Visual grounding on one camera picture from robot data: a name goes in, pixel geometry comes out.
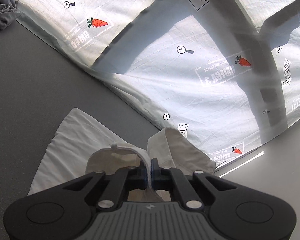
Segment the white trousers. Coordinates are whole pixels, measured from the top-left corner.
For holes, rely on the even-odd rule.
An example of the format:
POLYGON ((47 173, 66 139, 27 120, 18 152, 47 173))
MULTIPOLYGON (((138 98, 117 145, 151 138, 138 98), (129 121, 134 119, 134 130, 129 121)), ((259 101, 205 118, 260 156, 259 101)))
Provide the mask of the white trousers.
POLYGON ((128 166, 146 165, 178 168, 185 175, 195 171, 214 174, 216 163, 192 145, 178 130, 164 128, 150 137, 144 150, 125 142, 89 114, 74 108, 64 118, 30 186, 29 194, 49 189, 94 171, 114 174, 128 166))

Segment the carrot print curtain sheet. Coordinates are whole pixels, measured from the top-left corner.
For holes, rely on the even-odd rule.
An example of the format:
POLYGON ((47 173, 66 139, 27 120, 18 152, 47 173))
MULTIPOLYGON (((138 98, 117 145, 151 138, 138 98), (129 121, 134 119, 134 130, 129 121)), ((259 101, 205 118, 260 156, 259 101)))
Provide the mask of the carrot print curtain sheet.
POLYGON ((300 120, 300 0, 17 0, 20 21, 223 166, 300 120))

